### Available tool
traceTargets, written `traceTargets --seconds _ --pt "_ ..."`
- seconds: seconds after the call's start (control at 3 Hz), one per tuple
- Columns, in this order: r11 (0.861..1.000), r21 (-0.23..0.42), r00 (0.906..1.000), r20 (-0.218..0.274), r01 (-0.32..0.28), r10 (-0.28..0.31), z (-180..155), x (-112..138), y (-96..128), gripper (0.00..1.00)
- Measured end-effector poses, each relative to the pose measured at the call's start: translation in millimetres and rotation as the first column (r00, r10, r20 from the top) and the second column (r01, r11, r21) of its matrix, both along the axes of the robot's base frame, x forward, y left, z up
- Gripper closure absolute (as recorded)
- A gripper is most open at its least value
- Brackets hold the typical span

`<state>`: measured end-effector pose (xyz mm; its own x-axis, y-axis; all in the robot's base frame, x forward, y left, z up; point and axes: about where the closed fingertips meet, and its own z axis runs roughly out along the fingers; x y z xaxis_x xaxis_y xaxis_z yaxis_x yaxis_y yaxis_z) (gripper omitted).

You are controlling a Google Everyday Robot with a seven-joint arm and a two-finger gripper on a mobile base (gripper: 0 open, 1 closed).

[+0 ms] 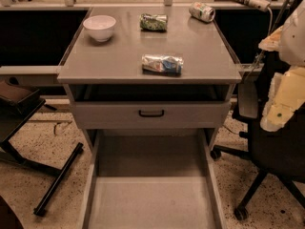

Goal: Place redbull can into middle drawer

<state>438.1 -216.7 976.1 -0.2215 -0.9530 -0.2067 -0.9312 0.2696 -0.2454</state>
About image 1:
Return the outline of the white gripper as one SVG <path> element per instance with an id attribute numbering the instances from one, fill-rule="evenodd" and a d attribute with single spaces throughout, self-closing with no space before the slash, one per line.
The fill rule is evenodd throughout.
<path id="1" fill-rule="evenodd" d="M 305 103 L 305 0 L 258 47 L 278 52 L 282 61 L 292 65 L 285 73 L 275 73 L 268 101 L 264 106 L 260 127 L 267 132 L 283 128 L 295 111 Z"/>

